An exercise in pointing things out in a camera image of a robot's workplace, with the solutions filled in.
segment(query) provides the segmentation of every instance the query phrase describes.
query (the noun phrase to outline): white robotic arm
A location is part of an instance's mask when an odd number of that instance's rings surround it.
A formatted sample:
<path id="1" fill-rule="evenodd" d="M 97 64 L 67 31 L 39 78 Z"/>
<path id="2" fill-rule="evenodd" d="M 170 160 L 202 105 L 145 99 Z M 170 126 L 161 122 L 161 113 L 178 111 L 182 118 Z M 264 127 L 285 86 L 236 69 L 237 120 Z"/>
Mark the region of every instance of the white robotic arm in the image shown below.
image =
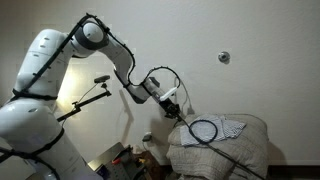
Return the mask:
<path id="1" fill-rule="evenodd" d="M 87 21 L 93 18 L 96 22 Z M 0 137 L 13 148 L 0 148 L 0 162 L 17 155 L 27 159 L 45 179 L 102 179 L 83 161 L 52 113 L 71 57 L 85 58 L 100 51 L 114 63 L 115 74 L 136 103 L 150 96 L 171 118 L 179 108 L 152 78 L 139 86 L 129 79 L 134 57 L 95 16 L 82 18 L 69 35 L 43 30 L 31 44 L 17 76 L 15 94 L 0 109 Z"/>

